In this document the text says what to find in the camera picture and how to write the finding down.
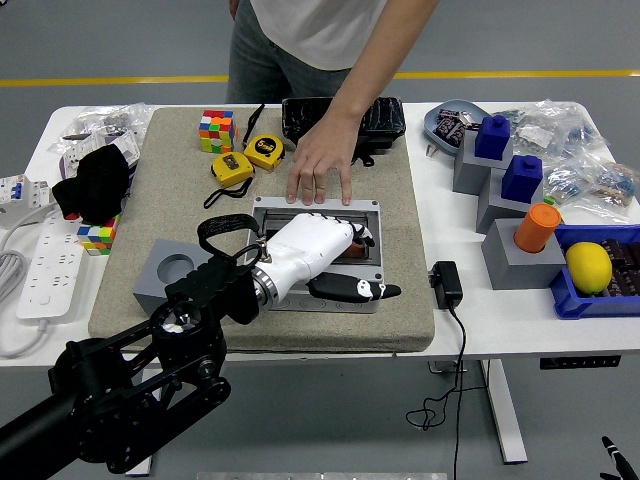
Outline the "person's left hand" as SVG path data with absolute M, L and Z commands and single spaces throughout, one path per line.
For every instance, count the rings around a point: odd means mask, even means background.
M 331 170 L 338 172 L 342 204 L 351 203 L 351 162 L 360 123 L 359 114 L 330 108 L 299 140 L 286 188 L 288 203 L 298 197 L 304 205 L 324 203 Z

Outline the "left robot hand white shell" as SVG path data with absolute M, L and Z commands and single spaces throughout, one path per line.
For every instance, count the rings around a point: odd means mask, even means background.
M 331 263 L 353 244 L 375 244 L 369 229 L 322 213 L 297 214 L 271 239 L 254 266 L 258 304 L 271 310 L 283 303 L 296 283 L 312 297 L 341 303 L 364 304 L 399 296 L 397 285 L 329 273 Z

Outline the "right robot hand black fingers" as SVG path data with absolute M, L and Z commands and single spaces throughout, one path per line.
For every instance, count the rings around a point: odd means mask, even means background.
M 629 461 L 621 454 L 618 447 L 608 436 L 602 436 L 601 442 L 607 451 L 607 454 L 614 463 L 617 474 L 609 474 L 601 472 L 599 474 L 601 479 L 621 479 L 621 480 L 638 480 L 639 476 L 629 463 Z

